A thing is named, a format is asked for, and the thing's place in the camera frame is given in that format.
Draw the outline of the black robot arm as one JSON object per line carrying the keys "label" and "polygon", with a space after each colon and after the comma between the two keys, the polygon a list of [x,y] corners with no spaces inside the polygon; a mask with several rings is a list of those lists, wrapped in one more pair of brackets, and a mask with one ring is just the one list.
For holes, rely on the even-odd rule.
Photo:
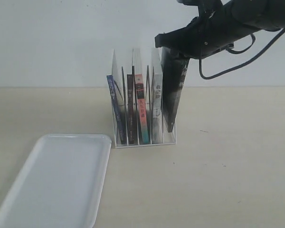
{"label": "black robot arm", "polygon": [[285,29],[285,0],[181,0],[196,6],[199,15],[180,29],[155,36],[157,48],[168,48],[183,56],[210,57],[231,43],[259,31]]}

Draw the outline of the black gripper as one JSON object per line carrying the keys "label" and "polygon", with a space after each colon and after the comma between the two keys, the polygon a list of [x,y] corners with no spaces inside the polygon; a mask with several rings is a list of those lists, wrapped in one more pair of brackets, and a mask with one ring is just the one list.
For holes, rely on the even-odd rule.
{"label": "black gripper", "polygon": [[233,0],[225,4],[220,0],[179,0],[178,3],[196,6],[199,15],[181,29],[155,36],[155,47],[170,48],[173,59],[210,57],[252,34],[252,28],[233,15]]}

